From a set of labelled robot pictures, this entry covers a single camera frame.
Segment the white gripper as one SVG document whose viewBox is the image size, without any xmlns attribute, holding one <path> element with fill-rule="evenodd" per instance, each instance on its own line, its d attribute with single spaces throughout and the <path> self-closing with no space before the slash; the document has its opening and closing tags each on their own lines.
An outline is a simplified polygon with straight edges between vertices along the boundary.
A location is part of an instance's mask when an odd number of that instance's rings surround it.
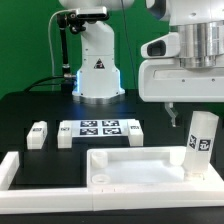
<svg viewBox="0 0 224 224">
<path fill-rule="evenodd" d="M 224 102 L 224 67 L 184 69 L 175 59 L 145 60 L 139 68 L 138 89 L 145 102 L 165 102 L 171 124 L 177 127 L 173 102 Z"/>
</svg>

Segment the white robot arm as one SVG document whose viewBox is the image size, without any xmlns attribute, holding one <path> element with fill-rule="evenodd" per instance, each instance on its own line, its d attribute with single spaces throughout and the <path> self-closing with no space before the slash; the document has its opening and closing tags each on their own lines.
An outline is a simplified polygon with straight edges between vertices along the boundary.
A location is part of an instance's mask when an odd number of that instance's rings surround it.
<svg viewBox="0 0 224 224">
<path fill-rule="evenodd" d="M 163 102 L 176 117 L 175 102 L 224 102 L 224 0 L 145 0 L 168 34 L 144 44 L 138 90 L 145 102 Z M 124 94 L 114 64 L 114 32 L 108 13 L 134 0 L 59 0 L 67 25 L 82 40 L 82 66 L 73 99 L 108 103 Z"/>
</svg>

